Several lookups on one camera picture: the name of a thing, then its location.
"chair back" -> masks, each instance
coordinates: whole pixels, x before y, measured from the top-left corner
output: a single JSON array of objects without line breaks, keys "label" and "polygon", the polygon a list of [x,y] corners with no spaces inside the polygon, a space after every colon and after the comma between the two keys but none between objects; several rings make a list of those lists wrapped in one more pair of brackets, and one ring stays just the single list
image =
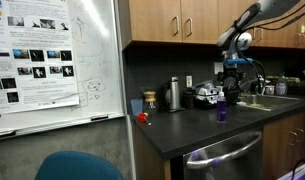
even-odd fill
[{"label": "chair back", "polygon": [[60,151],[46,157],[35,180],[123,180],[123,177],[113,164],[95,155]]}]

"black countertop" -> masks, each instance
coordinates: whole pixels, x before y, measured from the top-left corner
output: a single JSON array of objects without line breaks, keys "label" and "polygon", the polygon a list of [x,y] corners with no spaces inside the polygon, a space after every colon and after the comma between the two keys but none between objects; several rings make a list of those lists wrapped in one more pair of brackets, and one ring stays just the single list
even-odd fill
[{"label": "black countertop", "polygon": [[150,126],[133,119],[160,157],[169,160],[304,110],[305,97],[299,98],[299,103],[273,111],[228,106],[225,123],[216,121],[216,109],[198,108],[160,112],[150,116]]}]

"dishwasher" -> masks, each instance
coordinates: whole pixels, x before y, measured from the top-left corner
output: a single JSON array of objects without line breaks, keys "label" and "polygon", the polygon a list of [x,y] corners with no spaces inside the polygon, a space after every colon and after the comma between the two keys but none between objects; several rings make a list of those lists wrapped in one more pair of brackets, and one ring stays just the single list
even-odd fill
[{"label": "dishwasher", "polygon": [[224,139],[173,158],[175,180],[261,180],[262,129]]}]

